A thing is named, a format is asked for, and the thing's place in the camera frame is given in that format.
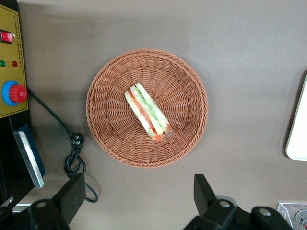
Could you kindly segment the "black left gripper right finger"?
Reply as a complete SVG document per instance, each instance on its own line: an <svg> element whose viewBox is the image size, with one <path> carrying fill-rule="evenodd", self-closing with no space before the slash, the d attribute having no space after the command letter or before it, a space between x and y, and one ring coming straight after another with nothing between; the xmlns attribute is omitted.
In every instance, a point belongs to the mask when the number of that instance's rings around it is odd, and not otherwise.
<svg viewBox="0 0 307 230"><path fill-rule="evenodd" d="M198 211L186 230L291 230L275 209L257 206L246 212L228 199L218 199L203 174L194 175L194 202Z"/></svg>

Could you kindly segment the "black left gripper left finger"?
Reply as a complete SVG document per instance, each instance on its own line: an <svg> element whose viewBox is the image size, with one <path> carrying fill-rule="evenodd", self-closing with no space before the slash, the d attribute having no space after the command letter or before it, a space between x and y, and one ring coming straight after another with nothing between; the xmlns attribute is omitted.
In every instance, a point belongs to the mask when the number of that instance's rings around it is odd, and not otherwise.
<svg viewBox="0 0 307 230"><path fill-rule="evenodd" d="M85 200L84 175L75 174L51 198L37 200L25 210L14 213L0 208L2 230L69 230L69 224Z"/></svg>

